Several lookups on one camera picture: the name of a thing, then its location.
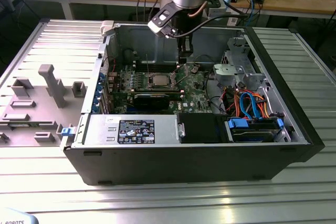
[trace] blue cable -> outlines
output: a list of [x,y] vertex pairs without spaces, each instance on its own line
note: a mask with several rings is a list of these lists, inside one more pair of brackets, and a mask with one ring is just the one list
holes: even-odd
[[251,15],[250,15],[250,17],[248,18],[248,21],[247,21],[247,23],[246,23],[246,26],[248,26],[248,25],[250,24],[250,22],[251,22],[251,18],[254,16],[254,15],[253,15],[253,11],[254,11],[254,3],[253,3],[253,0],[250,0],[250,1],[251,1],[252,10],[251,10]]
[[256,99],[254,99],[254,96],[250,93],[243,93],[241,96],[240,96],[240,101],[239,101],[239,105],[240,105],[240,109],[242,110],[243,114],[246,115],[250,120],[252,120],[252,116],[250,116],[244,109],[244,104],[243,104],[243,98],[244,96],[246,95],[249,95],[250,98],[251,98],[251,104],[252,104],[252,109],[253,109],[253,113],[254,113],[254,116],[256,118],[261,118],[260,114],[259,114],[259,111],[257,110],[257,103],[256,103]]

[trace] green motherboard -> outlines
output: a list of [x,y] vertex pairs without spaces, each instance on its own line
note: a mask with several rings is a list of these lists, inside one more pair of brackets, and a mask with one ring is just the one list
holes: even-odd
[[[134,66],[125,66],[116,73],[109,73],[110,108],[112,114],[177,114],[211,113],[205,94],[206,72],[199,65],[187,64],[172,72],[139,71]],[[138,110],[137,95],[168,97],[169,106],[162,110]]]

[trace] grey block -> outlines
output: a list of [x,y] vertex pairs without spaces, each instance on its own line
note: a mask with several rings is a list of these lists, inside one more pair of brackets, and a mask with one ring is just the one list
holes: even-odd
[[7,143],[9,140],[9,137],[3,133],[3,132],[0,132],[0,143]]
[[35,136],[34,136],[34,139],[37,141],[37,142],[54,142],[55,141],[55,138],[54,136],[52,135],[51,132],[35,132]]
[[12,131],[13,130],[13,128],[12,127],[10,127],[10,125],[8,124],[8,123],[6,123],[6,124],[0,124],[0,130],[2,130],[2,131]]
[[29,79],[27,78],[17,78],[17,81],[21,82],[21,84],[23,85],[23,87],[25,87],[26,89],[33,89],[33,85],[30,83]]
[[28,79],[18,78],[15,80],[12,85],[12,90],[16,94],[19,99],[27,99],[29,98],[29,94],[26,89],[33,89],[34,87],[30,84]]
[[62,139],[61,132],[63,130],[63,125],[60,123],[56,129],[56,135],[59,137],[59,139]]
[[[62,92],[62,95],[65,95],[66,88],[64,87],[62,80],[61,79],[56,79],[56,81],[57,81],[57,86],[58,86],[59,90]],[[49,96],[52,97],[53,95],[50,93],[49,87],[46,87],[46,90],[47,90]]]
[[63,84],[61,85],[61,87],[58,86],[59,82],[56,81],[53,71],[54,71],[53,65],[42,64],[38,69],[38,74],[41,75],[46,80],[46,83],[49,88],[49,93],[54,98],[57,107],[63,108],[66,105],[65,100],[63,98],[64,86]]
[[86,94],[86,87],[84,82],[82,81],[74,81],[74,83],[72,84],[72,92],[73,92],[73,96],[76,98],[81,98],[81,97],[85,97]]
[[44,130],[55,130],[57,129],[57,126],[58,126],[56,121],[39,123],[38,125],[41,127],[41,129],[44,129]]
[[28,114],[5,114],[4,117],[2,117],[5,121],[28,121],[29,115]]
[[10,105],[12,108],[33,108],[36,106],[36,103],[32,100],[20,100],[12,101]]

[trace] power supply label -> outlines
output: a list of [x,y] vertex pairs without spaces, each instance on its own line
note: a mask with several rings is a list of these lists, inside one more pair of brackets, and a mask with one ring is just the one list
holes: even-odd
[[120,120],[119,144],[154,144],[154,120]]

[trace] motherboard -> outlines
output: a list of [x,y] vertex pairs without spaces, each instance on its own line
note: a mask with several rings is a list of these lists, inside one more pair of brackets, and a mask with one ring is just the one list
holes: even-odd
[[200,65],[136,64],[110,72],[111,114],[211,113]]

